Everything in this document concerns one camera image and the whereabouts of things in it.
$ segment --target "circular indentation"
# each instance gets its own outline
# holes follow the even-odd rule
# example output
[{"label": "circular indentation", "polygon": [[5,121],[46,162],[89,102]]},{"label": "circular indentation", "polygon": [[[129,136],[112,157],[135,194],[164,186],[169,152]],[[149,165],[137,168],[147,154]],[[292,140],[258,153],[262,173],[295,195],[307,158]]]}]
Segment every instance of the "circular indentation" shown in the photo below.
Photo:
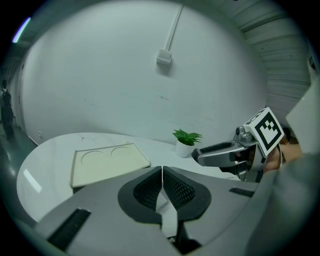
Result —
[{"label": "circular indentation", "polygon": [[132,150],[126,146],[120,146],[111,151],[112,158],[124,159],[132,155]]},{"label": "circular indentation", "polygon": [[91,165],[92,163],[100,162],[104,158],[104,153],[101,151],[90,151],[85,153],[81,157],[81,164],[83,165]]}]

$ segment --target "white tray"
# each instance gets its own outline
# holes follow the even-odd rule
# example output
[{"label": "white tray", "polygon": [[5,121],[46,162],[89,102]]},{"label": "white tray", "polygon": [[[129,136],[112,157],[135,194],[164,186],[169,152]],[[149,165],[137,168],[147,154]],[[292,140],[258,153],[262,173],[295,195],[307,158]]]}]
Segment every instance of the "white tray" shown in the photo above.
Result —
[{"label": "white tray", "polygon": [[134,143],[76,150],[69,183],[72,189],[83,187],[150,165],[150,160]]}]

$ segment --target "round table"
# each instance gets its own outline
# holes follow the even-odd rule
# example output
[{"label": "round table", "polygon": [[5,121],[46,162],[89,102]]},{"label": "round table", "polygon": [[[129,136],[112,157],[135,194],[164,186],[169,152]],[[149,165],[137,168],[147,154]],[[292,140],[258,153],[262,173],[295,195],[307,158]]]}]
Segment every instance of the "round table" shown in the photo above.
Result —
[{"label": "round table", "polygon": [[207,176],[235,179],[218,167],[203,167],[191,156],[180,158],[175,146],[160,141],[109,133],[72,133],[47,140],[34,149],[20,167],[16,190],[25,211],[38,222],[73,195],[69,185],[75,150],[125,144],[135,145],[150,159],[151,166],[171,166]]}]

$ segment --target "white wall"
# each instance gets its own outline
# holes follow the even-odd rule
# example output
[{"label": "white wall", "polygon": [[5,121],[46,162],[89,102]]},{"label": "white wall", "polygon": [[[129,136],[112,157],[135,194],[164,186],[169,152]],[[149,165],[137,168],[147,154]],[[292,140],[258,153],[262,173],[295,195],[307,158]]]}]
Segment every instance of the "white wall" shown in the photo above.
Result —
[{"label": "white wall", "polygon": [[265,71],[237,29],[208,7],[213,19],[202,8],[183,8],[173,63],[157,65],[178,8],[108,1],[46,32],[24,67],[28,135],[37,143],[77,132],[175,143],[171,133],[181,128],[203,134],[200,147],[231,139],[236,126],[264,108]]}]

